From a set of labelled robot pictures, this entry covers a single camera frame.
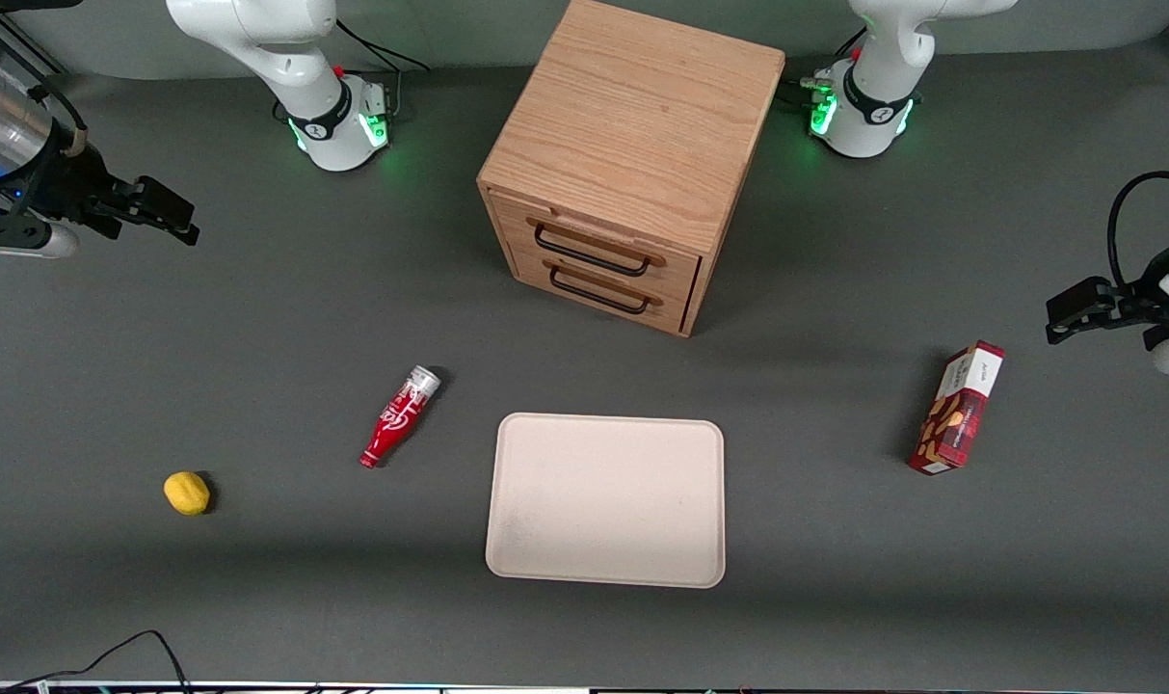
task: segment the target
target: red box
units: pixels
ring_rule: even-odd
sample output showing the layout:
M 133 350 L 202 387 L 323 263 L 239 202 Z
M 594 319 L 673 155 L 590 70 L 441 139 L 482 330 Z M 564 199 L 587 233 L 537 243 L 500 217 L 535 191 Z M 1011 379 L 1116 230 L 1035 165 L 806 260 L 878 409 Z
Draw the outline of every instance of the red box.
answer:
M 911 469 L 935 476 L 966 465 L 1002 363 L 1003 349 L 989 342 L 977 342 L 948 360 L 909 458 Z

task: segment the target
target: wooden cabinet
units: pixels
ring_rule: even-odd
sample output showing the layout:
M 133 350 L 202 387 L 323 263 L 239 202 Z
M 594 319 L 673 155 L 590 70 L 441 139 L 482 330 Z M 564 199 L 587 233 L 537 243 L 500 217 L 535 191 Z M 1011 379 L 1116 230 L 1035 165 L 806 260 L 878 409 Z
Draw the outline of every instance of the wooden cabinet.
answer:
M 572 0 L 477 178 L 511 273 L 691 334 L 783 64 Z

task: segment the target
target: wood grain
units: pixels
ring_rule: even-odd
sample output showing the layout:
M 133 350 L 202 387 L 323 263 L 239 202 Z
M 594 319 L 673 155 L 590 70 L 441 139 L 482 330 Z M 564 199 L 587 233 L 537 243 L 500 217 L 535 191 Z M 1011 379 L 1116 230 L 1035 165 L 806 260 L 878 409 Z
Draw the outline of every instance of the wood grain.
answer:
M 479 180 L 712 255 L 783 62 L 773 48 L 573 0 Z

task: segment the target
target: red bottle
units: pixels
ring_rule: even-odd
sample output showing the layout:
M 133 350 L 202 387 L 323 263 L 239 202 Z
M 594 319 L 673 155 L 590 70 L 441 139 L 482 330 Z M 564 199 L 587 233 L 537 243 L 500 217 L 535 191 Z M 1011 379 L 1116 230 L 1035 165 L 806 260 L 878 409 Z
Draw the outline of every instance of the red bottle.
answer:
M 400 391 L 395 394 L 387 408 L 378 416 L 374 425 L 374 435 L 369 445 L 360 454 L 359 463 L 373 469 L 380 465 L 382 453 L 389 451 L 393 445 L 403 440 L 404 436 L 413 430 L 414 423 L 421 416 L 421 410 L 426 408 L 426 402 L 430 400 L 434 391 L 442 383 L 435 374 L 424 367 L 414 367 L 408 381 L 403 382 Z

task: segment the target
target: drawer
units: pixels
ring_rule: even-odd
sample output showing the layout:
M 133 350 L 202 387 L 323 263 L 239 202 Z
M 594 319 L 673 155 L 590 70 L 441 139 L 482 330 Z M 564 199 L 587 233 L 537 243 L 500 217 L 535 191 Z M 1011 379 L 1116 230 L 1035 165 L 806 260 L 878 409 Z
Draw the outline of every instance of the drawer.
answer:
M 679 296 L 656 294 L 645 289 L 635 289 L 621 280 L 601 277 L 592 269 L 583 269 L 569 261 L 562 262 L 548 256 L 532 256 L 512 249 L 514 263 L 519 268 L 517 279 L 538 290 L 566 296 L 594 308 L 601 308 L 616 317 L 642 322 L 665 333 L 680 334 L 686 299 Z
M 689 301 L 700 259 L 637 238 L 567 220 L 491 190 L 503 240 L 511 254 L 580 268 L 620 286 Z

